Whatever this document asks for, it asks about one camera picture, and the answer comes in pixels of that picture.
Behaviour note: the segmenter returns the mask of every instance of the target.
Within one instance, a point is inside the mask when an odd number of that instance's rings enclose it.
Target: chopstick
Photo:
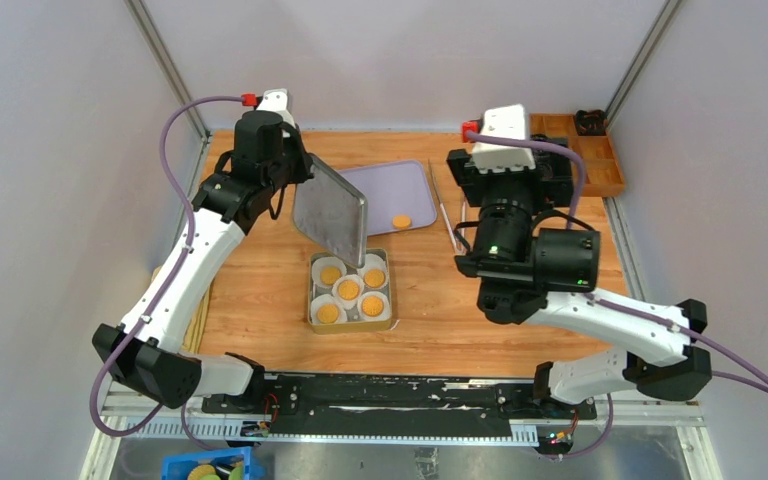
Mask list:
[[[440,212],[443,213],[443,221],[446,223],[446,233],[449,234],[449,240],[452,241],[452,249],[456,254],[461,254],[461,249],[458,247],[458,241],[455,240],[455,235],[452,230],[452,223],[449,221],[449,214],[446,213],[446,206],[443,203],[443,196],[440,195],[440,187],[437,186],[437,177],[434,176],[434,169],[431,168],[431,160],[428,160],[428,172],[431,174],[431,184],[434,186],[434,194],[437,195],[437,201],[440,202]],[[466,207],[461,204],[461,221],[463,221],[466,215]]]
[[[467,217],[466,207],[467,207],[467,201],[466,201],[466,195],[464,195],[463,199],[461,199],[461,223],[466,221],[466,217]],[[460,233],[461,236],[463,237],[463,228],[458,230],[458,233]],[[458,247],[458,253],[460,253],[461,255],[466,253],[466,249],[463,248],[460,243],[457,245],[457,247]]]

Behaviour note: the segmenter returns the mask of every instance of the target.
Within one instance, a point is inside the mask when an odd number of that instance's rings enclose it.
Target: floor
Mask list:
[[[583,447],[597,435],[581,427],[577,441]],[[110,478],[158,478],[164,456],[194,449],[186,440],[125,440]],[[616,427],[593,454],[561,463],[514,447],[274,443],[256,457],[268,480],[690,479],[671,427]]]

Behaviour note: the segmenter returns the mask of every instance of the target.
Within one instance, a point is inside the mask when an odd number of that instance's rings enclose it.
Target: purple cutting board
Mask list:
[[[399,231],[393,227],[396,215],[411,217],[411,226],[405,230],[427,227],[437,220],[425,169],[416,160],[349,168],[339,173],[366,196],[368,236]]]

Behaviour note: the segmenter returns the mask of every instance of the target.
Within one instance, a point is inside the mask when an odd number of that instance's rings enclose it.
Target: wooden table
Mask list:
[[[463,148],[460,135],[307,132],[304,142],[337,169],[429,159],[447,211],[459,218],[461,191],[445,158],[449,150]],[[213,137],[203,177],[232,145],[232,132]],[[429,227],[369,238],[369,247],[385,248],[391,256],[400,319],[395,329],[314,334],[305,321],[305,291],[309,258],[321,248],[293,227],[293,193],[287,189],[281,218],[262,216],[220,269],[201,353],[239,353],[267,370],[531,377],[541,362],[608,348],[565,330],[486,320],[475,306],[479,280],[458,273],[439,215]],[[577,216],[602,232],[599,286],[626,293],[602,199],[583,198]]]

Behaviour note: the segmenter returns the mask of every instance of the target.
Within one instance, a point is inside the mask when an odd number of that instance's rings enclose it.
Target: white backdrop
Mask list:
[[[516,102],[605,108],[663,0],[146,4],[194,97],[288,87],[304,128],[440,130]]]
[[[768,373],[768,4],[686,2],[612,133],[651,299],[705,301]],[[715,379],[701,400],[724,477],[768,478],[768,395]]]
[[[172,246],[177,102],[121,1],[0,1],[0,478],[74,479],[118,323]],[[186,120],[170,157],[191,178]]]

